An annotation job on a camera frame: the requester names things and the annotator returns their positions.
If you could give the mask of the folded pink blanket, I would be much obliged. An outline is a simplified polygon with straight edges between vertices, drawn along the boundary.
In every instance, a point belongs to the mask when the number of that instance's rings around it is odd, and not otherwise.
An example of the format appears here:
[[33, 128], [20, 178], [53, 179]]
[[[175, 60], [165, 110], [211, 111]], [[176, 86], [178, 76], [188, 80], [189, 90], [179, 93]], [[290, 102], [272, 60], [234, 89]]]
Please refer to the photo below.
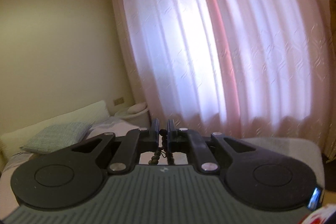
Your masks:
[[89, 129], [86, 139], [93, 138], [105, 132], [113, 132], [116, 137], [125, 136], [130, 130], [138, 128], [138, 126], [128, 123], [125, 120], [109, 117], [107, 120], [101, 123], [94, 124]]

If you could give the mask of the white bedside table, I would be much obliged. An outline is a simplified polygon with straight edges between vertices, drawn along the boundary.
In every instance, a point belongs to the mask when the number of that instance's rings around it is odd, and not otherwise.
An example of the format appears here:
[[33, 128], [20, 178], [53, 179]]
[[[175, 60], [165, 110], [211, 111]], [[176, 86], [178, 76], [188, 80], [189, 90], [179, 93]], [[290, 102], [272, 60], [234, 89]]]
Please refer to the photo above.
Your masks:
[[133, 124], [138, 127], [150, 127], [151, 118], [149, 114], [149, 109], [145, 108], [144, 110], [135, 113], [129, 114], [127, 108], [121, 109], [114, 114], [114, 117], [125, 120], [126, 122]]

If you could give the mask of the grey checked pillow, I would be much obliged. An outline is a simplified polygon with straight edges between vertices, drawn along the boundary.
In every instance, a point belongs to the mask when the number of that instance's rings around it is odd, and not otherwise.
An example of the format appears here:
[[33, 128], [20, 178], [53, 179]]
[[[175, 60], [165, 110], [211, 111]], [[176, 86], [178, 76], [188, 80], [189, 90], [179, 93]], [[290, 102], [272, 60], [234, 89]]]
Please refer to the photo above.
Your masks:
[[48, 154], [83, 140], [91, 124], [84, 122], [70, 122], [48, 126], [30, 138], [21, 147], [23, 151]]

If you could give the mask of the pink sheer curtain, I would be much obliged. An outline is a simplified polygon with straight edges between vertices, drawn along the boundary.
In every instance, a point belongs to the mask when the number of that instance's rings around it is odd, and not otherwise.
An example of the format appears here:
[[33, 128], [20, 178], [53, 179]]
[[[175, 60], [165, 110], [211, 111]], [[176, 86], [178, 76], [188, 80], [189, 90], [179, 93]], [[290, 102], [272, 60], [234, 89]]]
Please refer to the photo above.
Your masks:
[[335, 158], [335, 0], [112, 0], [134, 100], [202, 134]]

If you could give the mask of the white headboard pillow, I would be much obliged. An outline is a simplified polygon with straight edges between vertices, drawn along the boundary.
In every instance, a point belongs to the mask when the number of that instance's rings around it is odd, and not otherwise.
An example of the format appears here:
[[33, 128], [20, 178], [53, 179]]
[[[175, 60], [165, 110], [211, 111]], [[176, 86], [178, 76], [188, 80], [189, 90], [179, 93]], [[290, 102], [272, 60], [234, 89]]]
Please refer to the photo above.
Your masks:
[[1, 135], [1, 154], [5, 158], [5, 161], [9, 161], [13, 155], [21, 151], [21, 147], [24, 146], [30, 138], [48, 126], [72, 122], [94, 124], [102, 122], [109, 117], [110, 113], [108, 112], [105, 101], [99, 101], [70, 113], [62, 114], [39, 123], [20, 128], [13, 132], [5, 133]]

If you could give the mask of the grey pink bedspread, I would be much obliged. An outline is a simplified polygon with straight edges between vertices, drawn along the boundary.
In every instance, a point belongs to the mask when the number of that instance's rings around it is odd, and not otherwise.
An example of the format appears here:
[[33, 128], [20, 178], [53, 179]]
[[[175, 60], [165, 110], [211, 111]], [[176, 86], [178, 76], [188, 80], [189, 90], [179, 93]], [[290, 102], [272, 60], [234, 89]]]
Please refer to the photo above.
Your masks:
[[[320, 148], [312, 141], [298, 138], [246, 138], [245, 141], [271, 151], [293, 157], [311, 167], [317, 178], [317, 184], [325, 187], [325, 173]], [[1, 175], [1, 219], [6, 218], [18, 207], [11, 190], [10, 179], [15, 169], [37, 155], [20, 151], [5, 164]]]

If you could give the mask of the wall power socket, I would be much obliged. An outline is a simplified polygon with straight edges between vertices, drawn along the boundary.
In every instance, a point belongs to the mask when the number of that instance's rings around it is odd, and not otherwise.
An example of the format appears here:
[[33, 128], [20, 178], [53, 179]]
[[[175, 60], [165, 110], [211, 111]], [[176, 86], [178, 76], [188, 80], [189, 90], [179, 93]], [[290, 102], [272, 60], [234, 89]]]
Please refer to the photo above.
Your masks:
[[113, 100], [113, 104], [114, 106], [118, 106], [118, 105], [121, 105], [123, 104], [125, 101], [124, 101], [124, 98], [123, 97], [120, 97], [120, 98], [117, 98], [115, 100]]

